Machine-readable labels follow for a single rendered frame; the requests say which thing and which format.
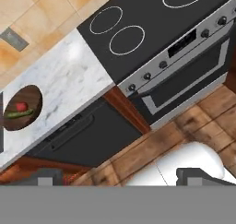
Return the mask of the brown wooden cabinet panel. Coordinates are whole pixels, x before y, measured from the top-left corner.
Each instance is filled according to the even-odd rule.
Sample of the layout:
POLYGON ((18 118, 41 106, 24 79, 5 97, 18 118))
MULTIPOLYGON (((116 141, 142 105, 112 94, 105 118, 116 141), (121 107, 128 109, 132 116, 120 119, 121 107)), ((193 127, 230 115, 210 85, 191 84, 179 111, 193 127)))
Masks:
POLYGON ((129 123, 131 123, 142 135, 151 131, 149 124, 138 112, 133 103, 126 98, 122 91, 114 86, 103 95, 114 109, 118 111, 129 123))

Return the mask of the green squash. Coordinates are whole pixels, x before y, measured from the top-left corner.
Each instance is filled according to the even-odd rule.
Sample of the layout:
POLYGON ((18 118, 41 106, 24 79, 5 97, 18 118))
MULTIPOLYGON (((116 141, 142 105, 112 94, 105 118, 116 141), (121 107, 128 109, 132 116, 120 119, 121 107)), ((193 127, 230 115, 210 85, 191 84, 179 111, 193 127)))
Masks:
POLYGON ((15 119, 15 118, 20 118, 20 117, 28 116, 28 115, 31 115, 33 113, 34 113, 33 109, 28 109, 28 110, 26 110, 24 112, 9 112, 6 115, 6 118, 15 119))

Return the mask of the silver oven with control panel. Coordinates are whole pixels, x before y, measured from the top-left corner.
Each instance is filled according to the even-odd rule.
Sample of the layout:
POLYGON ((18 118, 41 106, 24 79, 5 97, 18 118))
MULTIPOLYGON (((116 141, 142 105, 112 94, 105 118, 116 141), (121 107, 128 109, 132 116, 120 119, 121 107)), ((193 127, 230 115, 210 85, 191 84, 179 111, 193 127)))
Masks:
MULTIPOLYGON (((191 60, 194 60, 197 56, 202 54, 205 50, 207 50, 209 47, 212 47, 223 38, 230 38, 230 49, 232 50, 232 34, 236 29, 236 12, 234 11, 235 8, 236 0, 230 0, 223 6, 219 7, 216 11, 213 12, 213 14, 211 14, 209 17, 205 18, 203 21, 197 24, 194 28, 189 30, 172 46, 163 50, 153 59, 136 70, 130 77, 120 83, 119 88, 122 93, 130 100, 130 98, 135 93, 137 93, 146 84, 149 84, 154 78, 157 79, 157 83, 161 82, 163 79, 169 77, 172 73, 181 69, 186 64, 189 64, 191 60), (220 26, 218 24, 218 20, 222 16, 225 16, 227 18, 227 23, 224 26, 220 26), (201 32, 204 29, 209 30, 208 38, 201 37, 201 32), (167 67, 165 67, 164 69, 159 68, 159 63, 161 61, 167 62, 167 67), (145 73, 151 74, 150 80, 145 80, 143 78, 145 73), (135 91, 129 91, 128 87, 131 84, 136 85, 135 91)), ((163 121, 154 127, 150 127, 153 129, 157 129, 168 121, 163 121)))

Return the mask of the dark wooden bowl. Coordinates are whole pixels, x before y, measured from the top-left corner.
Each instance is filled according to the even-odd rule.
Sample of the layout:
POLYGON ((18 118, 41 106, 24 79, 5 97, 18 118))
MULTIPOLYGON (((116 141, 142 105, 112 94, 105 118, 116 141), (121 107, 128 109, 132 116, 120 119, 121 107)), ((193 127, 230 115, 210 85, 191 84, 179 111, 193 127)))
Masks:
POLYGON ((27 85, 20 89, 8 102, 4 109, 3 126, 7 131, 17 131, 32 124, 40 115, 42 108, 42 94, 35 85, 27 85), (6 115, 9 112, 17 112, 16 104, 18 102, 26 102, 28 109, 33 109, 34 113, 28 116, 9 119, 6 115))

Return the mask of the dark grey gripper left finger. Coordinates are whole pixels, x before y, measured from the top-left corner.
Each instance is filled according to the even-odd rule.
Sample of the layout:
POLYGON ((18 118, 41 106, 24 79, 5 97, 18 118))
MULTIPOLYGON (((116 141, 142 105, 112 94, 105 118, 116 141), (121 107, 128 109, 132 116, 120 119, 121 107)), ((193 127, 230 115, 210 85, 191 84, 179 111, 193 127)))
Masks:
POLYGON ((33 186, 59 186, 63 183, 62 171, 58 169, 38 169, 19 182, 20 185, 33 186))

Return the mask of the black glass hob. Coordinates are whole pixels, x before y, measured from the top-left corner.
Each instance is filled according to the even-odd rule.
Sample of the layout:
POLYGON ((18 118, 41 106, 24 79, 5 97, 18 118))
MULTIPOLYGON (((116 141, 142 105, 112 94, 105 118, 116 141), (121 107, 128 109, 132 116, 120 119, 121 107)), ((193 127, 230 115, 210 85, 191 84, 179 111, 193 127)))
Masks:
POLYGON ((109 0, 77 29, 120 83, 230 0, 109 0))

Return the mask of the black dishwasher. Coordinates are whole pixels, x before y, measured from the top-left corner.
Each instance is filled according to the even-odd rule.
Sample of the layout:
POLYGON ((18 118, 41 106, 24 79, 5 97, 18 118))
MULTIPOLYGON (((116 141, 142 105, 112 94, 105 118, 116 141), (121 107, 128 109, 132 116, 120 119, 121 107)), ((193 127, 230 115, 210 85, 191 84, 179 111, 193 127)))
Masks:
POLYGON ((99 98, 31 149, 27 156, 86 167, 98 167, 138 139, 141 133, 106 100, 99 98), (52 151, 50 144, 82 117, 94 116, 93 124, 67 143, 52 151))

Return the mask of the white rounded object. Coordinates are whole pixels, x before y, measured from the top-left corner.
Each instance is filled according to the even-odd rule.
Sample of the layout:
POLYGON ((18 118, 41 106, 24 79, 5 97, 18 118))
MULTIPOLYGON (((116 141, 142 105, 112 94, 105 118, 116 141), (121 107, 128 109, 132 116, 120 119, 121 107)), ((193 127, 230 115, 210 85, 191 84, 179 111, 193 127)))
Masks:
POLYGON ((236 177, 224 167, 213 148, 200 142, 190 142, 147 165, 125 185, 175 186, 178 168, 199 168, 213 178, 236 184, 236 177))

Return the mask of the red bell pepper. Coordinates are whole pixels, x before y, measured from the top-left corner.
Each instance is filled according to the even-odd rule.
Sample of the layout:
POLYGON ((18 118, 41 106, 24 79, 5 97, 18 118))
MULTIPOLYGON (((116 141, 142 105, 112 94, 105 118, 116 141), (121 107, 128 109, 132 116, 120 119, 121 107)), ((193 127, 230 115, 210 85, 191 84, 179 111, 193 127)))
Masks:
POLYGON ((25 112, 28 109, 28 104, 26 102, 18 102, 16 108, 18 112, 25 112))

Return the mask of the silver oven door, dark window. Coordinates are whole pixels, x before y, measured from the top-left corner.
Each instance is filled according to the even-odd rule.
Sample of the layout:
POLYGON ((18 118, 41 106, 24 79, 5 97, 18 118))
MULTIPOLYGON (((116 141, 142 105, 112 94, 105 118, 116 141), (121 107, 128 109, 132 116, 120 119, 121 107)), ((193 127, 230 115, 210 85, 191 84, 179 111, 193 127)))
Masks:
POLYGON ((230 38, 221 39, 161 82, 154 78, 130 100, 152 127, 170 120, 225 79, 230 47, 230 38))

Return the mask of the grey wall socket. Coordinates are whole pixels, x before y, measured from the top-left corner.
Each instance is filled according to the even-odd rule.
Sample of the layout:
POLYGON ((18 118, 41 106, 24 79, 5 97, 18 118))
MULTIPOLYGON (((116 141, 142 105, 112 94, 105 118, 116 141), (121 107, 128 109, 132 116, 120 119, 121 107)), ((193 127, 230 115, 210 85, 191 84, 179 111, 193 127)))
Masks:
POLYGON ((10 27, 5 29, 1 34, 0 38, 21 52, 29 46, 29 43, 25 41, 21 36, 14 32, 10 27))

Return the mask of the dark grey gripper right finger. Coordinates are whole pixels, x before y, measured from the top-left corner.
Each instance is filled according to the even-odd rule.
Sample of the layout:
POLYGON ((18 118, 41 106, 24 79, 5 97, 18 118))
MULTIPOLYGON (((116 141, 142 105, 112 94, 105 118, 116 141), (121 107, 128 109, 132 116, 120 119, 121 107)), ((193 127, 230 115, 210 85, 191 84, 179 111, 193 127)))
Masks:
POLYGON ((176 170, 177 186, 214 186, 229 185, 236 186, 236 183, 214 178, 200 168, 178 168, 176 170))

